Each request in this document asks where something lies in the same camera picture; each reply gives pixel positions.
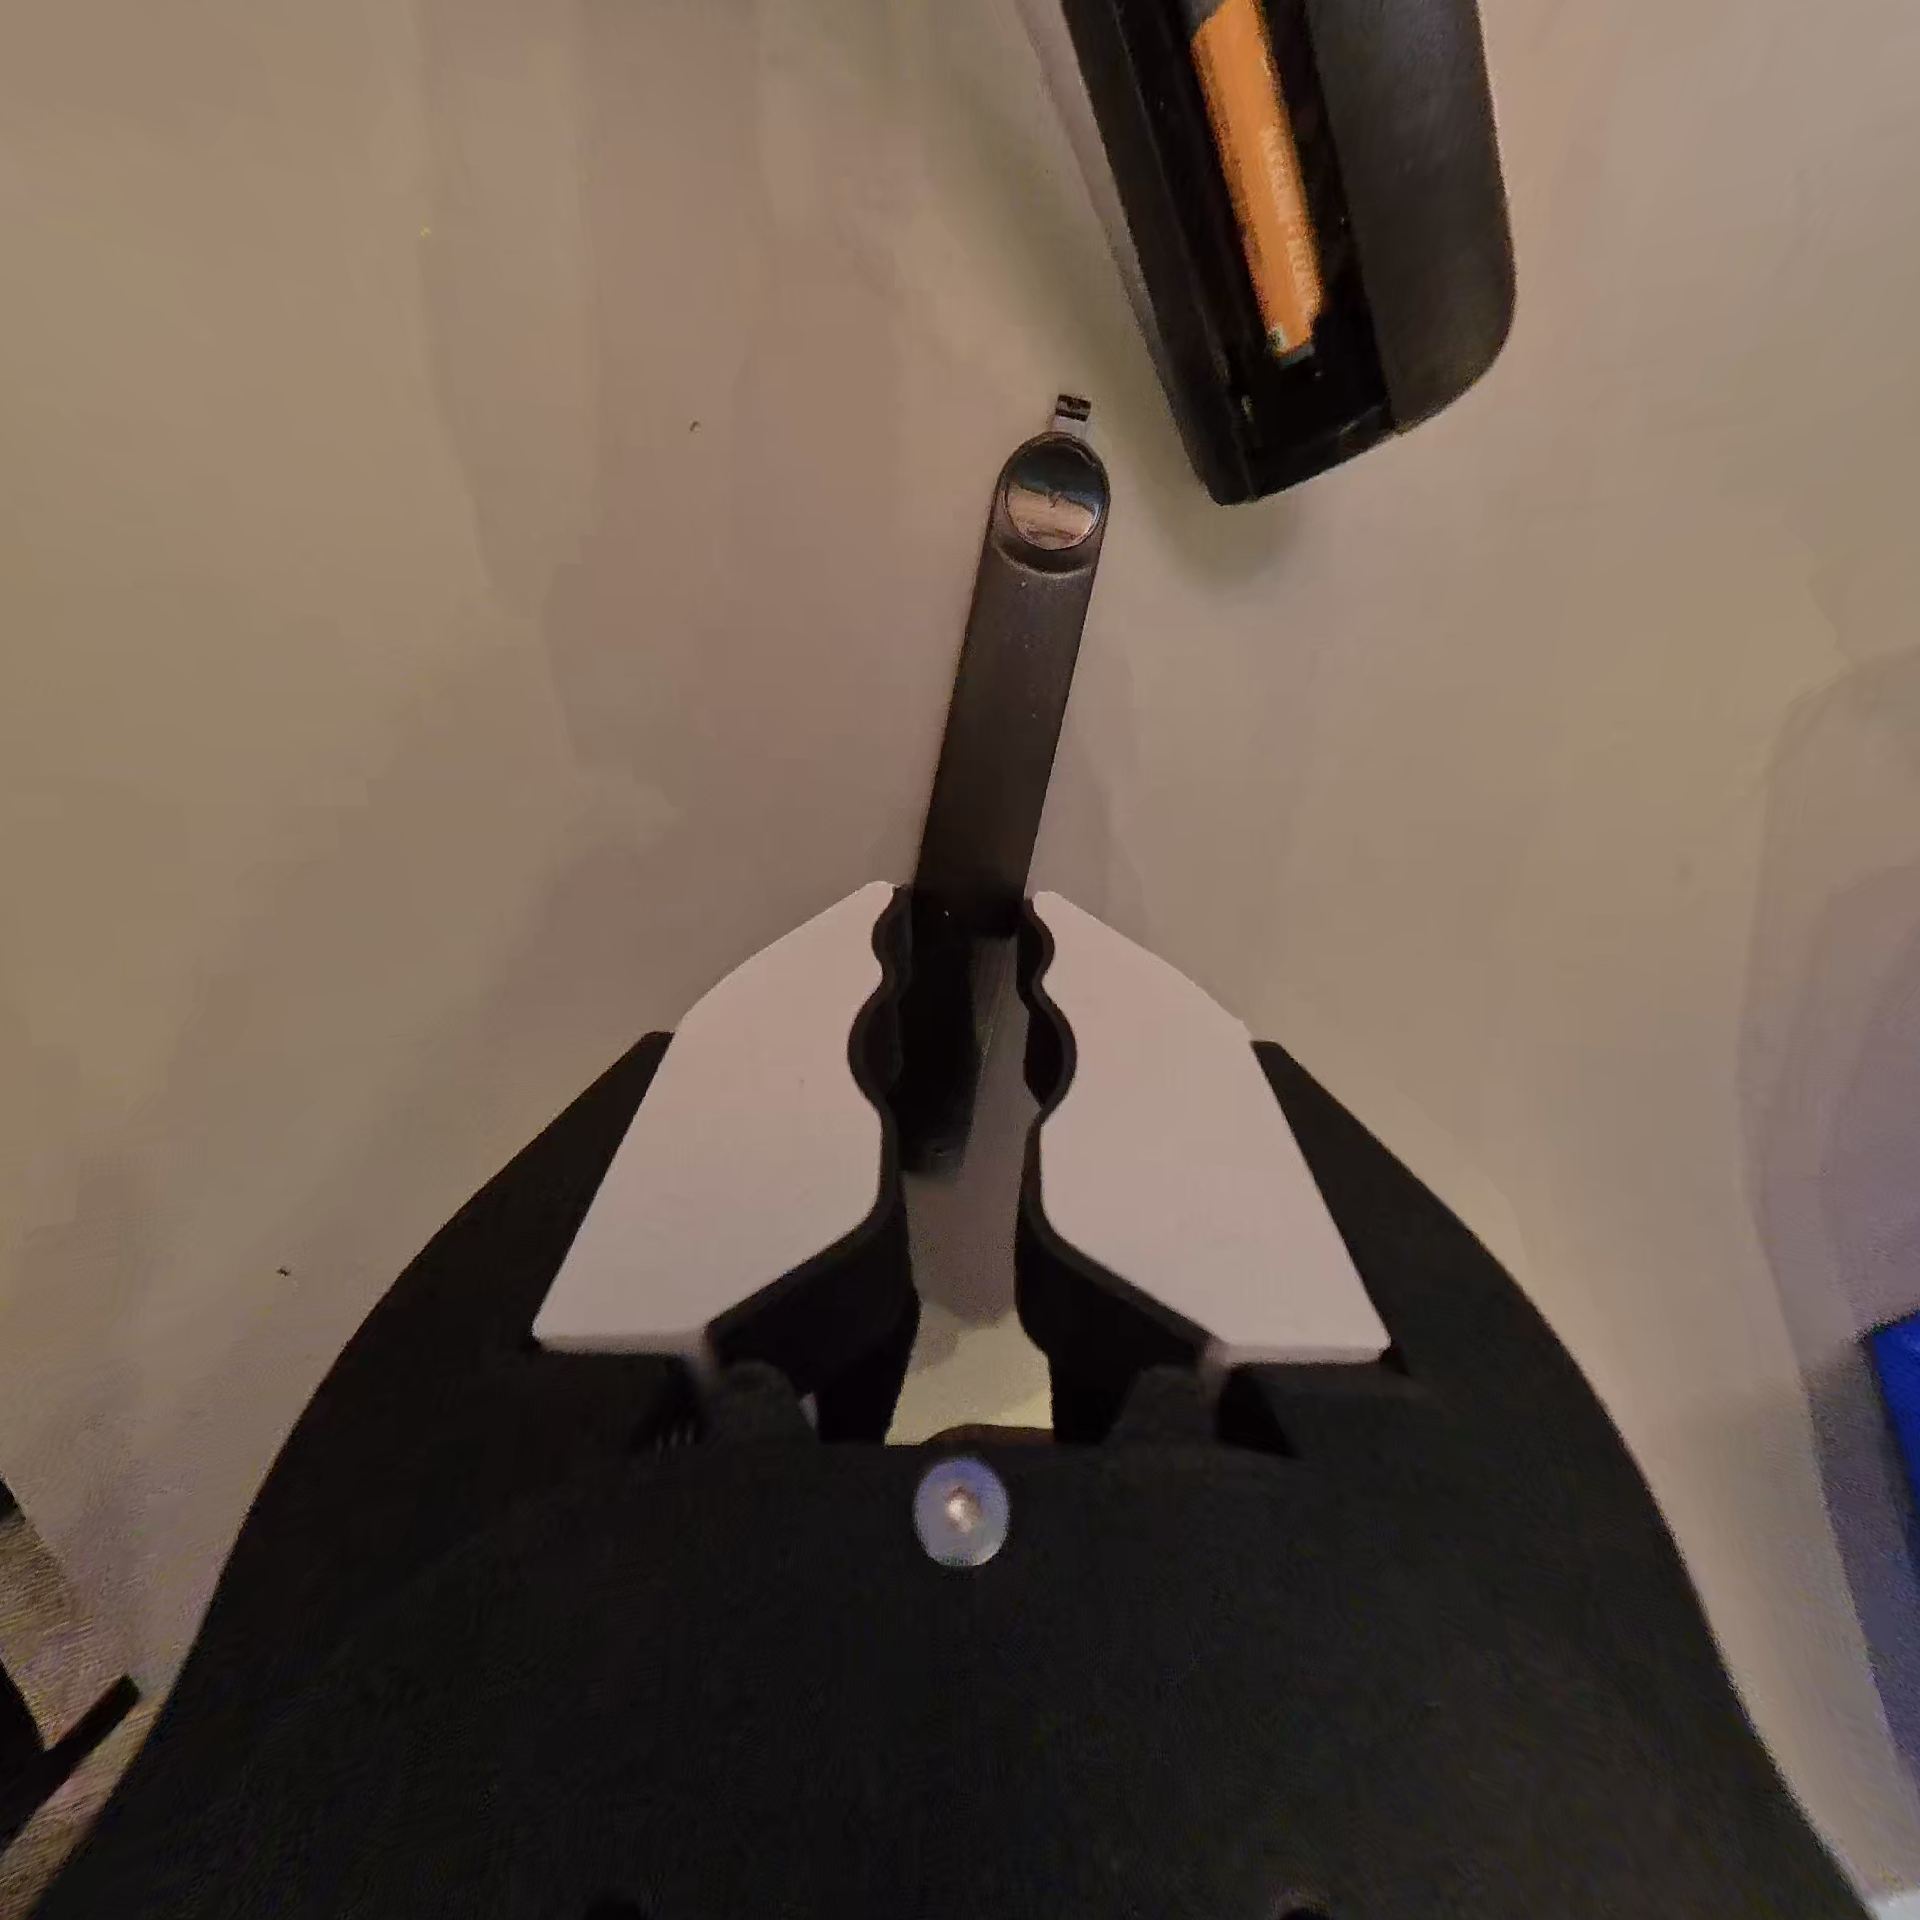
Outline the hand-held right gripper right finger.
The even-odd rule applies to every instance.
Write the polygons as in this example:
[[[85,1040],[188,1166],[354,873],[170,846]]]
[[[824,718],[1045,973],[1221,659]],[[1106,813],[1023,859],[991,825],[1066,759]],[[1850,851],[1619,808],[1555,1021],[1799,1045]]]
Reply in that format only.
[[[1037,1104],[1015,1305],[1052,1430],[1095,1445],[1143,1375],[1371,1367],[1389,1332],[1234,1013],[1062,893],[1018,943]]]

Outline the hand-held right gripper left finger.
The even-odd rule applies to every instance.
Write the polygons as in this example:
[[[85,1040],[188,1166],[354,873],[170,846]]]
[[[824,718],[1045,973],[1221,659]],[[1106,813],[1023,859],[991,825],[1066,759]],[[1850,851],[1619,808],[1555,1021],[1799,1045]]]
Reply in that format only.
[[[874,880],[692,1004],[535,1312],[541,1351],[768,1364],[824,1443],[885,1438],[920,1326],[894,1115],[909,945],[907,892]]]

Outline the black battery cover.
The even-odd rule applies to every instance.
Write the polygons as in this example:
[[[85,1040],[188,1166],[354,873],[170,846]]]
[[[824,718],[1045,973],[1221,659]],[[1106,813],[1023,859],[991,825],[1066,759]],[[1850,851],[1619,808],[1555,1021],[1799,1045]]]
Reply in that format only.
[[[1062,392],[1004,461],[975,557],[940,759],[909,883],[896,1112],[904,1168],[958,1171],[991,1047],[1112,487]]]

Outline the blue plastic bin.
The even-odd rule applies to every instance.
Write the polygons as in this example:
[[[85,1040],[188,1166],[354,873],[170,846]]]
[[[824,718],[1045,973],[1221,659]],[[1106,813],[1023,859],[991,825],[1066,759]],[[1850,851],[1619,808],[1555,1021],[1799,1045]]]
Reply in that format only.
[[[1917,1310],[1904,1312],[1862,1335],[1887,1432],[1900,1455],[1908,1507],[1917,1516]]]

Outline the orange AAA battery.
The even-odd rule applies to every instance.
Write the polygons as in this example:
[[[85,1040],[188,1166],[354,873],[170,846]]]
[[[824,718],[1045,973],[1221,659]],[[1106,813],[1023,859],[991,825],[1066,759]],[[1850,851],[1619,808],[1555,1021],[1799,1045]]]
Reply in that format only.
[[[1188,52],[1264,342],[1280,364],[1295,364],[1311,349],[1326,280],[1270,29],[1260,3],[1186,8]]]

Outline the black remote control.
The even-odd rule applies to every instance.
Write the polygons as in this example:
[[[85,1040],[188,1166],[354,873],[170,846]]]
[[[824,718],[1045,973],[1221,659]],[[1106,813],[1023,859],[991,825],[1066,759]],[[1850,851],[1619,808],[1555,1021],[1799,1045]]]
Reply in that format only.
[[[1261,4],[1326,280],[1311,349],[1280,364],[1186,7],[1029,4],[1026,27],[1188,463],[1240,505],[1460,397],[1503,347],[1516,255],[1476,4]]]

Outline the grey desk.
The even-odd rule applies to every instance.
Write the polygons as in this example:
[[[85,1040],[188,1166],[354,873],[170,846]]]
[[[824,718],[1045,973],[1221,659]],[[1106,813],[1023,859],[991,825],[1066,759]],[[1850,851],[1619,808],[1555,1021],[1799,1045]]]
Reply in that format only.
[[[1508,1263],[1915,1886],[1915,4],[1482,19],[1507,349],[1223,511],[1018,4],[4,4],[4,1477],[148,1695],[428,1235],[909,873],[1067,391],[1037,884]]]

